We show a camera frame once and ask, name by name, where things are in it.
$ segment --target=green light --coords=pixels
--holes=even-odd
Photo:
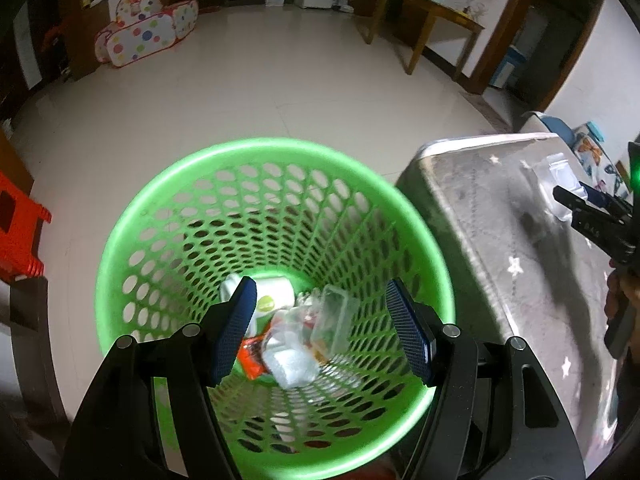
[[[640,144],[629,143],[629,183],[635,195],[640,190]]]

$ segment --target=green plastic basket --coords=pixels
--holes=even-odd
[[[347,472],[421,418],[433,390],[410,372],[385,285],[399,276],[444,322],[454,322],[452,289],[427,227],[382,177],[291,139],[219,144],[175,163],[135,197],[107,241],[95,298],[102,352],[125,333],[148,341],[200,320],[231,272],[284,275],[296,292],[331,283],[360,300],[349,351],[311,385],[283,390],[236,367],[209,391],[244,478]],[[176,447],[161,380],[156,396],[162,441]]]

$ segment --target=red stool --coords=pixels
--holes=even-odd
[[[35,203],[0,172],[0,279],[12,282],[24,274],[42,276],[44,264],[33,255],[38,220],[51,222],[51,213]]]

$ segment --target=white floor tile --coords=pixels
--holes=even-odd
[[[394,183],[424,142],[489,124],[460,87],[410,50],[366,45],[353,16],[236,7],[200,16],[176,47],[122,69],[57,82],[25,104],[12,142],[53,214],[40,256],[52,354],[74,416],[100,365],[97,266],[123,209],[156,174],[212,144],[291,136],[357,158]]]

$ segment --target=trash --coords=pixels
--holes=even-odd
[[[318,361],[302,343],[301,312],[277,312],[262,343],[262,360],[285,390],[307,386],[320,373]]]
[[[238,361],[242,365],[244,374],[251,381],[255,381],[262,374],[267,373],[267,368],[262,361],[263,335],[242,340],[238,351]]]
[[[320,303],[310,342],[324,361],[329,361],[336,354],[347,351],[351,321],[360,302],[346,290],[327,285],[322,290]]]
[[[241,277],[238,274],[230,274],[220,285],[220,300],[229,301],[236,290]],[[291,282],[284,276],[275,278],[254,278],[258,291],[258,301],[254,315],[249,322],[245,337],[255,337],[258,333],[257,319],[268,316],[281,308],[291,308],[296,303],[296,295]]]

